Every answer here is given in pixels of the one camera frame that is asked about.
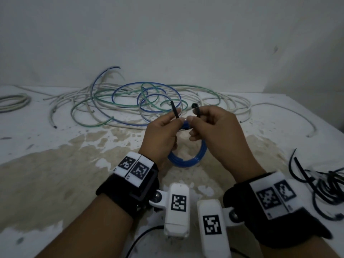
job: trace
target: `white plastic sensor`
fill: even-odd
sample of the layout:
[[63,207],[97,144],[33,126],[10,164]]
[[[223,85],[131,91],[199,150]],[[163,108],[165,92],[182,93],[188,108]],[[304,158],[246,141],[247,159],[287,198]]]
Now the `white plastic sensor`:
[[197,210],[204,256],[231,258],[226,226],[238,226],[243,222],[238,221],[233,208],[222,209],[217,199],[198,201]]
[[166,209],[164,234],[174,237],[188,237],[190,232],[190,189],[185,184],[172,183],[169,191],[157,190],[149,204]]

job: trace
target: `black and white square code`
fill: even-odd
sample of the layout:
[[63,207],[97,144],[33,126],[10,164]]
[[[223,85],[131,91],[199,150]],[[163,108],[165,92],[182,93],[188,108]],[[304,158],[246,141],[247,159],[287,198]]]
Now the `black and white square code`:
[[135,159],[131,158],[131,157],[128,157],[126,156],[122,161],[121,163],[119,163],[119,167],[120,168],[123,168],[125,170],[129,170],[131,168],[131,166],[135,163]]
[[286,182],[286,180],[282,180],[274,184],[274,186],[284,201],[289,201],[290,199],[293,199],[296,197],[296,194],[291,189],[290,185],[288,184],[288,182]]
[[148,171],[149,168],[138,161],[130,173],[142,180]]
[[172,195],[171,210],[187,211],[187,197],[185,195]]
[[220,235],[221,226],[218,215],[204,215],[203,216],[204,232],[206,235]]
[[258,191],[256,194],[265,210],[282,204],[272,187]]

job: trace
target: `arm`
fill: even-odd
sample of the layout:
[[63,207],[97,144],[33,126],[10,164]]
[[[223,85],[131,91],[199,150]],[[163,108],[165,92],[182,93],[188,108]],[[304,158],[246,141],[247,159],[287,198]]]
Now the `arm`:
[[[175,119],[173,112],[147,126],[139,153],[150,158],[161,169],[172,149],[184,119]],[[133,218],[105,194],[92,203],[36,258],[116,258],[133,223]]]
[[[240,183],[265,173],[254,158],[236,116],[216,106],[200,107],[201,118],[187,117],[193,128],[190,140],[204,139],[211,154]],[[263,245],[265,258],[339,258],[325,241],[317,236],[298,246],[272,249]]]

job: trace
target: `person's right hand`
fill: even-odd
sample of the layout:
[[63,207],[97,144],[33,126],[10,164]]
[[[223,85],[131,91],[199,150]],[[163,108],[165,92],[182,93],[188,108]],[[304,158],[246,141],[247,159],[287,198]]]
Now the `person's right hand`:
[[233,113],[217,106],[200,107],[201,117],[188,116],[190,140],[205,140],[210,153],[231,172],[237,182],[265,173],[254,158]]

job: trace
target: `hand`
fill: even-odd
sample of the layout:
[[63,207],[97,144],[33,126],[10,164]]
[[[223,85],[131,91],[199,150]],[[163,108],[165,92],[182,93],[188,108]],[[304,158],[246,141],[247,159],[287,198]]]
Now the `hand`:
[[174,113],[169,112],[149,123],[139,150],[139,154],[154,161],[159,170],[170,151],[177,149],[177,132],[182,127],[184,118],[171,121],[173,118]]
[[265,173],[254,158],[233,113],[216,106],[200,107],[201,117],[188,116],[190,141],[205,140],[210,153],[237,182]]

